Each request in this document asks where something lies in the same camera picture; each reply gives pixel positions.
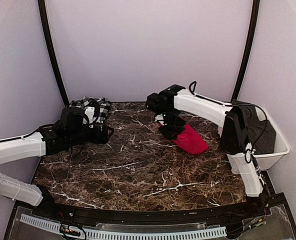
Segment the red garment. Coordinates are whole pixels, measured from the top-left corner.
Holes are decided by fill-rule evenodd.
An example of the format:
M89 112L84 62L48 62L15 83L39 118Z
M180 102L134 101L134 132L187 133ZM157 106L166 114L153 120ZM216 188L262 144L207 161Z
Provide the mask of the red garment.
M179 148L185 152L198 155L209 149L203 138L185 122L184 131L173 141Z

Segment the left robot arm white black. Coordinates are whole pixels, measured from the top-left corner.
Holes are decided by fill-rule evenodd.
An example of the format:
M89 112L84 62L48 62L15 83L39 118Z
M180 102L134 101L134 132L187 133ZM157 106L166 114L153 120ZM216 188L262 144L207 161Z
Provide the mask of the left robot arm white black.
M27 135L1 139L0 165L21 159L55 155L85 143L106 144L113 133L114 129L105 124L64 131L47 125ZM46 187L25 183L1 172L0 196L38 207L48 218L55 218L59 213L59 208L53 203L54 199Z

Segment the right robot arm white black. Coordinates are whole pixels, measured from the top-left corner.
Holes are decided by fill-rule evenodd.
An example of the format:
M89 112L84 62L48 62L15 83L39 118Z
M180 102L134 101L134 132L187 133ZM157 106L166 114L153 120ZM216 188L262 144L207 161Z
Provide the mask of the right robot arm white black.
M182 111L209 120L222 129L220 147L227 154L231 168L237 170L244 183L248 202L243 205L243 213L248 217L254 217L262 210L261 200L267 194L255 152L269 121L262 120L263 128L259 133L255 133L251 124L259 121L259 106L214 100L197 94L195 87L195 82L188 88L171 85L159 93L148 96L146 107L154 112L159 132L190 154L200 154L208 146L180 117Z

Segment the black white checkered shirt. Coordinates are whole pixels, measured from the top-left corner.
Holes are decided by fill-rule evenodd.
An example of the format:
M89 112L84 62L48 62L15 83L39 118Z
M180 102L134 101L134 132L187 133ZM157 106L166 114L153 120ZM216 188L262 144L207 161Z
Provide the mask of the black white checkered shirt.
M107 101L105 97L95 98L84 96L82 100L73 100L69 107L76 107L83 110L87 116L83 120L83 124L103 124L111 109L111 102Z

